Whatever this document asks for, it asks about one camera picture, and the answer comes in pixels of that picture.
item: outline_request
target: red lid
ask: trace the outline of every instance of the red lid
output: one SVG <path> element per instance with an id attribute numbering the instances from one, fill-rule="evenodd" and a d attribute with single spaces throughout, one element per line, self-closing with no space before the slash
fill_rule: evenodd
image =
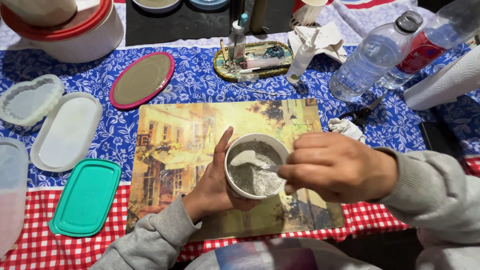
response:
<path id="1" fill-rule="evenodd" d="M 0 7 L 0 12 L 5 24 L 19 36 L 36 41 L 57 41 L 80 36 L 95 28 L 104 21 L 112 3 L 112 0 L 100 0 L 99 5 L 77 11 L 70 20 L 52 27 L 29 25 L 5 5 Z"/>

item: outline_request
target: gray powder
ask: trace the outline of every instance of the gray powder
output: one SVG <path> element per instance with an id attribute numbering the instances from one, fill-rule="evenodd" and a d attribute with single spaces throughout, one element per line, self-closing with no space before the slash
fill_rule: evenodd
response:
<path id="1" fill-rule="evenodd" d="M 230 165 L 232 159 L 245 150 L 255 151 L 255 157 L 268 165 L 283 164 L 280 155 L 270 145 L 259 141 L 241 143 L 235 146 L 227 157 L 227 170 L 233 183 L 252 195 L 267 196 L 274 193 L 283 182 L 276 173 L 249 163 L 240 166 Z"/>

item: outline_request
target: white squeeze bottle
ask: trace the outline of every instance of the white squeeze bottle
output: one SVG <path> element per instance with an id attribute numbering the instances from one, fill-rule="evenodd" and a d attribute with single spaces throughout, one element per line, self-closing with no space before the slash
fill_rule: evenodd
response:
<path id="1" fill-rule="evenodd" d="M 305 44 L 303 44 L 295 54 L 293 63 L 287 71 L 287 81 L 289 83 L 296 84 L 302 74 L 307 70 L 308 64 L 310 64 L 310 61 L 312 61 L 312 58 L 315 56 L 315 40 L 317 39 L 319 31 L 320 28 L 317 27 L 311 39 L 305 41 Z"/>

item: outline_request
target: spoon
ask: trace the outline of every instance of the spoon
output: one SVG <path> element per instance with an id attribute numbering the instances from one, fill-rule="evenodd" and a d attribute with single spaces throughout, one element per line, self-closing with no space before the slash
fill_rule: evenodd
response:
<path id="1" fill-rule="evenodd" d="M 253 164 L 271 172 L 276 172 L 278 170 L 278 165 L 268 165 L 267 163 L 258 160 L 255 157 L 255 151 L 253 150 L 245 150 L 230 161 L 230 165 L 232 166 L 240 166 L 245 163 Z"/>

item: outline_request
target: heart-shaped mold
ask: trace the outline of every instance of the heart-shaped mold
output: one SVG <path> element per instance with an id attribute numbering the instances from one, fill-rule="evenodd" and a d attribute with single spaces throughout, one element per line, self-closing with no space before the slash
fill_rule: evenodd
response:
<path id="1" fill-rule="evenodd" d="M 63 92 L 62 80 L 52 74 L 17 83 L 0 96 L 0 118 L 12 124 L 32 126 L 52 110 Z"/>

